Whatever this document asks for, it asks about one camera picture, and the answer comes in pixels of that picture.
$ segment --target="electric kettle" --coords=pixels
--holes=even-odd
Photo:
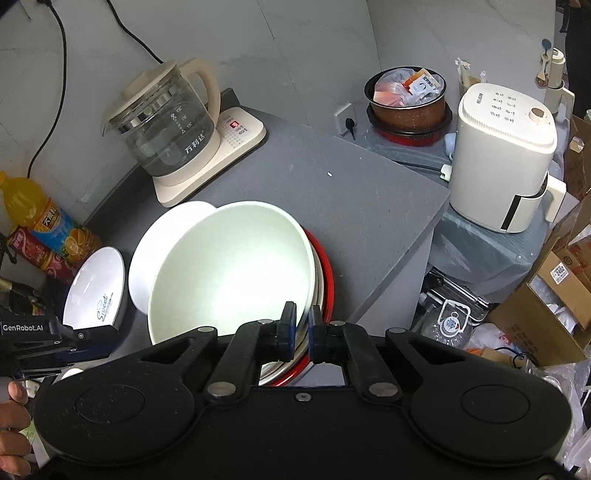
[[[207,92],[204,107],[189,82],[199,75]],[[137,162],[165,186],[177,185],[201,170],[216,154],[220,135],[220,89],[203,60],[178,65],[171,60],[143,72],[105,112],[102,135],[118,130]]]

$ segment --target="gray countertop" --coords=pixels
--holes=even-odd
[[[356,322],[390,284],[447,208],[447,189],[341,138],[316,134],[249,110],[266,141],[192,198],[215,206],[272,203],[325,248],[335,275],[334,317]],[[136,169],[90,221],[127,265],[148,227],[165,212],[151,178]],[[125,339],[114,357],[150,345],[147,318],[129,302]]]

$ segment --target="white appliance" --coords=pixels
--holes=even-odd
[[[548,87],[544,97],[544,105],[548,107],[552,115],[556,116],[558,107],[563,103],[566,107],[567,119],[573,116],[574,93],[564,86],[564,68],[566,59],[564,53],[557,48],[552,50],[552,61],[550,63],[550,74],[548,75]]]
[[[189,77],[198,75],[207,109]],[[143,72],[105,112],[102,134],[118,130],[154,178],[158,200],[171,207],[258,145],[267,131],[239,107],[220,114],[220,90],[201,59],[170,60]]]
[[[554,119],[541,102],[491,83],[473,85],[459,105],[453,167],[442,169],[452,207],[495,232],[522,232],[549,192],[545,218],[554,221],[566,193],[548,173],[556,145]]]

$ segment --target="air fryer handle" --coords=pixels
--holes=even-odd
[[[566,87],[562,87],[562,101],[566,107],[566,113],[564,117],[567,120],[570,120],[573,116],[573,108],[574,108],[574,93],[568,90]]]
[[[548,175],[548,185],[546,187],[546,191],[550,192],[552,195],[552,200],[550,201],[548,209],[546,210],[545,218],[547,222],[552,223],[556,219],[560,205],[562,205],[562,201],[566,195],[566,183],[554,178],[552,175]]]

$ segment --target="cardboard box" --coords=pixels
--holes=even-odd
[[[581,138],[585,144],[580,153],[570,148],[573,137]],[[591,124],[576,116],[570,119],[569,147],[564,153],[564,182],[566,191],[579,200],[591,190]]]
[[[475,353],[475,355],[479,355],[481,358],[486,358],[487,360],[490,360],[491,362],[496,362],[498,364],[503,364],[506,365],[508,367],[513,367],[513,354],[506,354],[506,353],[502,353],[500,351],[494,350],[492,348],[488,348],[485,347],[483,349],[481,349],[478,353]],[[523,360],[521,357],[520,358],[515,358],[515,366],[517,368],[521,368],[525,365],[525,360]]]
[[[569,261],[572,266],[576,258],[567,247],[590,220],[588,195],[556,225],[525,280],[488,316],[511,341],[534,355],[541,366],[586,359],[583,349],[591,340],[591,290],[569,270]],[[573,312],[577,325],[572,335],[531,288],[536,275]]]

